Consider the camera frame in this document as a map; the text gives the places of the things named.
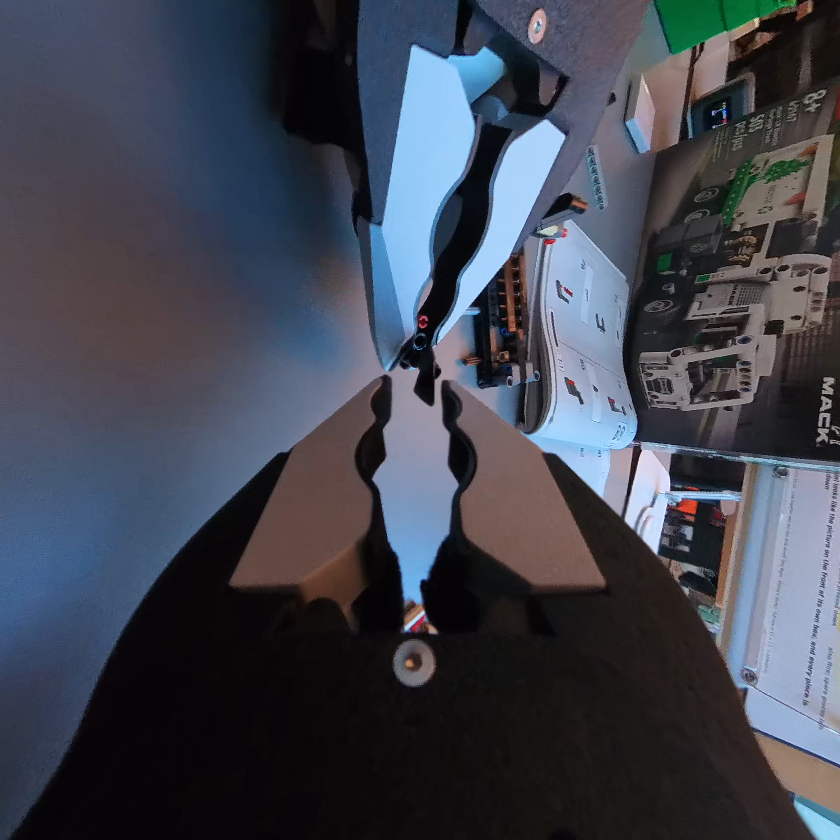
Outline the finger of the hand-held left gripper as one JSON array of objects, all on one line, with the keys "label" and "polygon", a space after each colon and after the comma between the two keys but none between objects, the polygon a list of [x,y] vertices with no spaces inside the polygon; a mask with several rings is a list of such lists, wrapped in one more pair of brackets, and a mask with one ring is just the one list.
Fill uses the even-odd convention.
[{"label": "finger of the hand-held left gripper", "polygon": [[427,293],[420,344],[435,346],[514,249],[566,134],[547,113],[559,80],[539,63],[420,54],[426,103],[437,107]]},{"label": "finger of the hand-held left gripper", "polygon": [[461,184],[484,118],[484,49],[358,44],[358,240],[376,355],[391,371],[417,333],[434,348],[484,288],[484,172]]}]

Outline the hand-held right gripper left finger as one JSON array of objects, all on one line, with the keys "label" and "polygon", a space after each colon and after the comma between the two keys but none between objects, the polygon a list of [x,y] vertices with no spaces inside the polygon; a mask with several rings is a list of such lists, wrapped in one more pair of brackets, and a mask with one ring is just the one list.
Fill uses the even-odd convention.
[{"label": "hand-held right gripper left finger", "polygon": [[230,577],[232,590],[300,604],[331,600],[359,626],[354,603],[373,575],[364,542],[391,399],[391,378],[376,377],[292,447]]}]

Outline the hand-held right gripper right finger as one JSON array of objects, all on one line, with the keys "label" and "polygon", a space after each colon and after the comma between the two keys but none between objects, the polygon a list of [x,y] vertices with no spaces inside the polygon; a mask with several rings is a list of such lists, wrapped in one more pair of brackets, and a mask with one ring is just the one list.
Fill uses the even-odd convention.
[{"label": "hand-held right gripper right finger", "polygon": [[455,381],[440,397],[455,491],[430,590],[604,592],[543,451]]}]

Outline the black red lego connector assembly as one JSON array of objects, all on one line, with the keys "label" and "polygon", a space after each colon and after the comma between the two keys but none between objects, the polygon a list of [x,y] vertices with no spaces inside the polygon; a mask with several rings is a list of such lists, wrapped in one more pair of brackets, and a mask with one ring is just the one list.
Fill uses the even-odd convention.
[{"label": "black red lego connector assembly", "polygon": [[435,404],[436,380],[440,376],[434,351],[433,327],[434,324],[430,322],[428,315],[419,314],[416,330],[404,343],[397,358],[397,363],[404,370],[417,371],[414,394],[427,406]]}]

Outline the white lego panel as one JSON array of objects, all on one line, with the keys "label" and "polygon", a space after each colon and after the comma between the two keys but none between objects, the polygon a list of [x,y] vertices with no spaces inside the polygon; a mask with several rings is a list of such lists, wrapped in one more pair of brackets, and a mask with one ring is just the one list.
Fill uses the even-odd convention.
[{"label": "white lego panel", "polygon": [[638,154],[652,149],[656,107],[642,73],[632,76],[626,95],[624,124]]}]

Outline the grey lego beam with holes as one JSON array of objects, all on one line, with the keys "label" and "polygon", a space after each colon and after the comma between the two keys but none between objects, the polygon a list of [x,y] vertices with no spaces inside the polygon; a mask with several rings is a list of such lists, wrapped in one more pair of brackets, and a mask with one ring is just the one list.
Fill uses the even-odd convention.
[{"label": "grey lego beam with holes", "polygon": [[586,147],[584,165],[590,179],[595,208],[603,212],[608,207],[608,195],[599,152],[593,143]]}]

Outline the open lego instruction booklet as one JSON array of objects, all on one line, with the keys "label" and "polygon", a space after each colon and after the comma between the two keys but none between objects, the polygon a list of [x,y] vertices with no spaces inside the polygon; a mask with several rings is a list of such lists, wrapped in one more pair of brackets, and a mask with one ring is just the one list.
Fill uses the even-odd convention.
[{"label": "open lego instruction booklet", "polygon": [[624,363],[630,287],[572,219],[534,239],[521,430],[569,445],[624,449],[637,411]]}]

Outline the partly built lego truck model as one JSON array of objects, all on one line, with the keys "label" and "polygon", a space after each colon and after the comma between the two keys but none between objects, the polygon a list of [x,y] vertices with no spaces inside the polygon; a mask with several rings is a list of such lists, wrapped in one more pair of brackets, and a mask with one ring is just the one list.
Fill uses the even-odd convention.
[{"label": "partly built lego truck model", "polygon": [[479,389],[536,382],[529,362],[529,300],[524,248],[511,253],[467,314],[473,320],[474,350],[459,360],[476,370]]}]

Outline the dark lego set box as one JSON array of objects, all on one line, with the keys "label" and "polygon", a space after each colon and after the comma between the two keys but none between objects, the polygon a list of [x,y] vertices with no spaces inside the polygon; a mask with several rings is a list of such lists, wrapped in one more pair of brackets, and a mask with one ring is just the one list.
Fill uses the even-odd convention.
[{"label": "dark lego set box", "polygon": [[838,91],[657,154],[625,352],[640,444],[838,466]]}]

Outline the green storage bin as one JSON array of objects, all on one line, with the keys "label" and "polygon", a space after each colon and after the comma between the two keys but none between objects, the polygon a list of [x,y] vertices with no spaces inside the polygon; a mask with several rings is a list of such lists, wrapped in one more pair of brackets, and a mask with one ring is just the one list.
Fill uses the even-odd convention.
[{"label": "green storage bin", "polygon": [[727,33],[796,1],[654,1],[671,55]]}]

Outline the small screen device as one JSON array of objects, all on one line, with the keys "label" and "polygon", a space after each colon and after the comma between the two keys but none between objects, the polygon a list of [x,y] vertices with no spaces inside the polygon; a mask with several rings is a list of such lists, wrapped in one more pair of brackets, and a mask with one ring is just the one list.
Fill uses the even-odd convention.
[{"label": "small screen device", "polygon": [[755,110],[755,76],[751,71],[729,80],[693,101],[686,117],[687,137],[735,123]]}]

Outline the instruction sign on white stand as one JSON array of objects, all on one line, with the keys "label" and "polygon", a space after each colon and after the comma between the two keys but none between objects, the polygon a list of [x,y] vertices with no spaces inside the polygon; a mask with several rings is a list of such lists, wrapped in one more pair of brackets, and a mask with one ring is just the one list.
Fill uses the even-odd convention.
[{"label": "instruction sign on white stand", "polygon": [[625,506],[645,536],[665,536],[644,514],[677,503],[681,482],[708,502],[738,496],[712,631],[753,729],[838,768],[838,466],[650,448],[642,456],[665,460],[670,474],[669,497],[646,484],[651,501]]}]

